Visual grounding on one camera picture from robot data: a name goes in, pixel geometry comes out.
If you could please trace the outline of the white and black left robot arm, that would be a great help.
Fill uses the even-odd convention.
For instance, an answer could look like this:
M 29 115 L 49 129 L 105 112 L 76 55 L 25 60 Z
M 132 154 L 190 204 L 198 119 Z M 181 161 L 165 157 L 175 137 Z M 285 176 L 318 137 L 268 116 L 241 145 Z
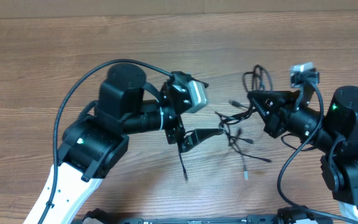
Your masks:
M 149 64 L 131 59 L 104 63 L 99 98 L 89 102 L 62 135 L 53 134 L 53 165 L 26 223 L 70 223 L 129 147 L 131 134 L 164 131 L 185 153 L 220 129 L 187 131 L 184 113 L 208 104 L 208 84 L 184 72 L 167 72 L 157 89 L 146 79 Z

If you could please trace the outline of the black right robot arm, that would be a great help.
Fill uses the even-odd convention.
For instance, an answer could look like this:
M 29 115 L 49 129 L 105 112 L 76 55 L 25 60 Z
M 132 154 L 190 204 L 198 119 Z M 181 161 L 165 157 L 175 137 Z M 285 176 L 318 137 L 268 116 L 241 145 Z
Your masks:
M 277 179 L 280 196 L 290 204 L 281 211 L 282 220 L 291 223 L 305 217 L 358 223 L 358 86 L 338 88 L 328 109 L 324 109 L 318 87 L 310 83 L 300 85 L 297 91 L 253 90 L 247 97 L 264 121 L 267 134 L 277 138 L 289 133 L 301 141 Z M 283 175 L 307 144 L 323 152 L 322 177 L 338 202 L 340 215 L 297 204 L 283 193 Z

